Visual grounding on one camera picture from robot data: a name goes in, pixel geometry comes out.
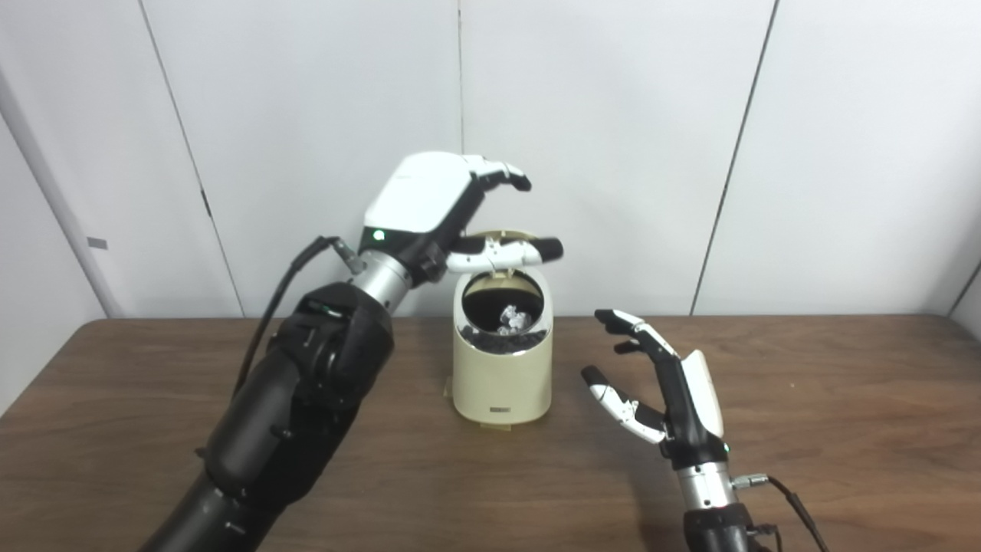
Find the white and black left hand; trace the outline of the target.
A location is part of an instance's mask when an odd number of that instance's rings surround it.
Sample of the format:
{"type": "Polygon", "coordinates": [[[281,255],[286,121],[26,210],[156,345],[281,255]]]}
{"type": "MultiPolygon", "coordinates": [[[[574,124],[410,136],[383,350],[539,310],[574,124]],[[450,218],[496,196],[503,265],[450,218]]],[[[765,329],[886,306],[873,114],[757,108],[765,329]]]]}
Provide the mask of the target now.
{"type": "Polygon", "coordinates": [[[481,155],[416,153],[400,162],[366,210],[359,251],[402,266],[408,285],[445,273],[507,271],[563,258],[559,238],[464,235],[486,194],[498,186],[532,189],[524,171],[481,155]]]}

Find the white and black right hand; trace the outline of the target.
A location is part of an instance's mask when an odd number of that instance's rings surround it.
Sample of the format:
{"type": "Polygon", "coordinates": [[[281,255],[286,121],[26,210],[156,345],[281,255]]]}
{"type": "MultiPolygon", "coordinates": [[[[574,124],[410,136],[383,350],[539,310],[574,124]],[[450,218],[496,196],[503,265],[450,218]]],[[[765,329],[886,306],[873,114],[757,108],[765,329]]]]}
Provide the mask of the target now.
{"type": "Polygon", "coordinates": [[[628,432],[655,444],[675,471],[711,462],[728,462],[724,420],[707,359],[700,350],[682,357],[640,317],[622,310],[596,310],[595,318],[609,334],[626,336],[617,354],[643,353],[655,368],[663,411],[631,398],[613,386],[597,366],[581,375],[599,405],[628,432]]]}

